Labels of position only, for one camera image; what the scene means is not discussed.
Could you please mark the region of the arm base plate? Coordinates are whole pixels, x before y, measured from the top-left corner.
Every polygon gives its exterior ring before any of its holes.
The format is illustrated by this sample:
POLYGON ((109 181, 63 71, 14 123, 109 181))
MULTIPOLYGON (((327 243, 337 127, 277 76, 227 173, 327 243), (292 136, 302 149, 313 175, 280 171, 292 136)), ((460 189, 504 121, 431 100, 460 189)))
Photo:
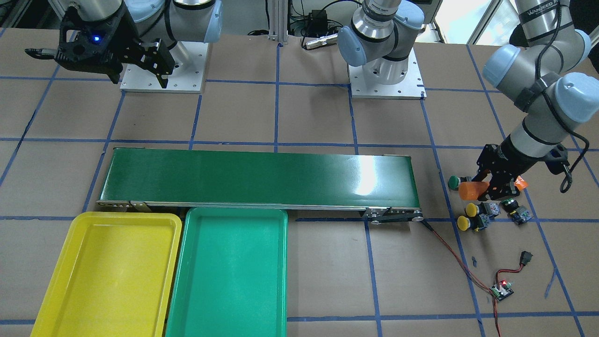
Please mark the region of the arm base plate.
POLYGON ((166 64, 163 69, 158 64, 154 72, 128 65, 120 89, 139 93, 201 94, 211 46, 210 43, 178 41, 169 51, 173 64, 166 64))
POLYGON ((394 62, 379 58, 364 66, 347 66, 351 96, 362 99, 421 100, 427 97, 416 53, 394 62))

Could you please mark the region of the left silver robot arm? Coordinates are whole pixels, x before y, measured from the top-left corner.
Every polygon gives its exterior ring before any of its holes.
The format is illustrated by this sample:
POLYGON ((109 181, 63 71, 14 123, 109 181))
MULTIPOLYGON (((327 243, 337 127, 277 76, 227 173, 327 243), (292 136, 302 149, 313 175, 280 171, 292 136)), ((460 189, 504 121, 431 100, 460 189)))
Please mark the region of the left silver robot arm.
MULTIPOLYGON (((518 0, 528 46, 503 45, 488 59, 483 76, 526 116, 499 145, 487 144, 470 181, 452 177, 462 200, 499 201, 520 195, 518 178, 538 162, 563 174, 571 188, 578 162, 569 163, 562 141, 580 137, 578 126, 598 111, 598 81, 573 68, 590 53, 587 33, 574 28, 568 0, 518 0)), ((337 43, 349 66, 362 67, 383 85, 402 81, 423 11, 408 0, 365 0, 337 43)))

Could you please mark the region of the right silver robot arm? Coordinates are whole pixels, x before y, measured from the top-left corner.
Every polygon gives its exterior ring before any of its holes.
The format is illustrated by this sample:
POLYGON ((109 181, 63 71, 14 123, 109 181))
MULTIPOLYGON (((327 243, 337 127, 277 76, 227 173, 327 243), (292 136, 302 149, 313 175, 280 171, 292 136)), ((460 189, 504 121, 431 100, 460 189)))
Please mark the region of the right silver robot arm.
POLYGON ((203 90, 207 52, 222 31, 220 0, 60 0, 58 46, 34 59, 106 75, 126 92, 203 90))

